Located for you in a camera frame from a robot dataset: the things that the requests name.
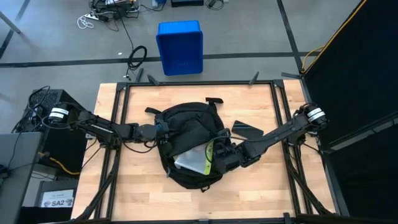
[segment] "black backpack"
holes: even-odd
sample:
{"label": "black backpack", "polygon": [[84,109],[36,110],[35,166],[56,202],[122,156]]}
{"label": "black backpack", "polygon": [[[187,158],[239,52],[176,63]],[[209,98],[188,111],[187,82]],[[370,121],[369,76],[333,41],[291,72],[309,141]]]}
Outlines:
{"label": "black backpack", "polygon": [[223,175],[211,166],[210,174],[203,175],[181,167],[176,168],[173,156],[184,153],[217,136],[224,130],[224,124],[217,114],[215,103],[223,103],[220,98],[206,98],[205,103],[182,103],[163,112],[153,108],[145,111],[156,114],[157,147],[167,176],[186,189],[208,190],[211,184]]}

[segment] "yellow-green tag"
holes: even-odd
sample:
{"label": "yellow-green tag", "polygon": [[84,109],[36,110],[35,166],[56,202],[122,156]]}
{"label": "yellow-green tag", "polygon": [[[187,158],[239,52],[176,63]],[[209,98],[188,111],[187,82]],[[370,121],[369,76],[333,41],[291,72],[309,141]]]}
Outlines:
{"label": "yellow-green tag", "polygon": [[205,163],[205,175],[210,174],[211,162],[209,162],[209,161],[213,160],[213,143],[214,143],[214,141],[209,143],[206,148],[207,159],[206,159],[206,163]]}

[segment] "table leg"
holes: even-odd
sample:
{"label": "table leg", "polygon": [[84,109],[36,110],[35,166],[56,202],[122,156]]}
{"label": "table leg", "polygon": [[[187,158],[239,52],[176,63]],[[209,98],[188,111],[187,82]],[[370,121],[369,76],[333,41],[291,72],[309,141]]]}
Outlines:
{"label": "table leg", "polygon": [[17,26],[15,26],[8,18],[6,15],[4,15],[1,11],[0,11],[0,18],[2,20],[4,20],[4,22],[6,22],[6,24],[14,31],[17,32],[18,34],[21,33],[21,30],[18,29]]}

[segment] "backpack strap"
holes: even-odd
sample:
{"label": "backpack strap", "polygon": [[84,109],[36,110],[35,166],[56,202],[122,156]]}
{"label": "backpack strap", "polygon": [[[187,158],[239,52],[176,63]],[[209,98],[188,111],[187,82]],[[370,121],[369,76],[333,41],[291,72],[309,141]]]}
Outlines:
{"label": "backpack strap", "polygon": [[153,114],[160,114],[162,112],[160,112],[159,110],[155,109],[155,108],[146,108],[145,109],[146,113],[153,113]]}
{"label": "backpack strap", "polygon": [[200,191],[201,191],[202,193],[205,193],[205,191],[207,191],[208,189],[210,189],[210,185],[207,185],[206,187],[202,187],[202,188],[200,189]]}
{"label": "backpack strap", "polygon": [[206,97],[206,102],[209,102],[210,108],[217,111],[217,107],[215,103],[224,103],[223,99],[221,98],[213,98],[213,97]]}

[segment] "black metal frame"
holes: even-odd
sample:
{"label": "black metal frame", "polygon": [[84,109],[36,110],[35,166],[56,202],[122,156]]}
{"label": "black metal frame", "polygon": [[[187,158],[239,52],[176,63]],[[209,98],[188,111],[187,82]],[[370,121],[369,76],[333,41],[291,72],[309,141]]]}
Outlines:
{"label": "black metal frame", "polygon": [[[209,82],[160,82],[157,86],[191,86],[191,85],[248,85],[249,81],[209,81]],[[286,92],[284,89],[283,85],[283,80],[258,80],[254,83],[254,85],[270,85],[271,87],[271,95],[272,95],[272,100],[274,102],[274,108],[275,108],[275,115],[277,118],[278,125],[282,125],[282,116],[280,113],[280,107],[278,103],[278,97],[276,93],[276,87],[279,87],[281,96],[282,96],[282,101],[284,104],[284,109],[286,113],[286,118],[287,120],[291,119],[291,114],[289,110],[289,104],[287,101],[287,96]],[[112,118],[111,120],[113,122],[116,122],[116,115],[118,112],[118,103],[120,101],[120,95],[122,91],[124,90],[124,102],[123,102],[123,108],[121,112],[121,120],[120,123],[125,123],[126,121],[126,116],[127,116],[127,107],[128,107],[128,101],[129,101],[129,92],[130,88],[134,86],[156,86],[153,83],[118,83],[116,86],[116,94],[114,97],[114,104],[113,104],[113,110],[112,110]],[[304,187],[303,189],[303,196],[305,200],[305,206],[307,213],[312,214],[312,207],[311,207],[311,202],[316,203],[318,200],[315,198],[315,196],[311,193],[310,189],[308,189],[306,182],[305,182],[305,176],[303,172],[303,167],[302,167],[302,162],[301,158],[297,156],[299,154],[298,149],[294,148],[294,153],[296,156],[296,163],[298,167],[298,171],[296,171],[293,166],[292,166],[292,160],[290,158],[290,153],[289,153],[289,145],[286,142],[282,143],[282,148],[284,150],[284,159],[285,159],[285,164],[286,164],[286,171],[288,174],[289,178],[289,187],[290,187],[290,192],[292,195],[292,203],[294,207],[294,212],[297,215],[301,214],[301,208],[299,204],[299,198],[297,195],[297,189],[295,185],[295,181],[299,183],[299,186]],[[116,155],[115,155],[115,163],[119,164],[120,161],[120,153],[121,150],[116,150]],[[110,151],[106,151],[105,157],[104,157],[104,162],[103,162],[103,170],[101,173],[101,180],[100,180],[100,186],[103,184],[104,180],[106,179],[106,174],[108,172],[108,166],[109,166],[109,158],[110,158]],[[111,219],[112,214],[113,214],[113,204],[114,204],[114,197],[115,197],[115,192],[116,192],[116,183],[117,183],[117,178],[114,178],[111,186],[110,186],[110,192],[109,192],[109,200],[108,200],[108,206],[107,206],[107,211],[106,211],[106,218]],[[99,201],[98,206],[96,207],[95,211],[95,218],[99,218],[101,215],[101,209],[102,209],[102,199]],[[113,223],[228,223],[228,222],[239,222],[239,223],[291,223],[294,218],[290,218],[288,213],[283,214],[283,218],[248,218],[248,219],[220,219],[220,220],[179,220],[179,221],[170,221],[170,220],[164,220],[164,221],[147,221],[147,222],[141,222],[141,221],[131,221],[131,222],[113,222]]]}

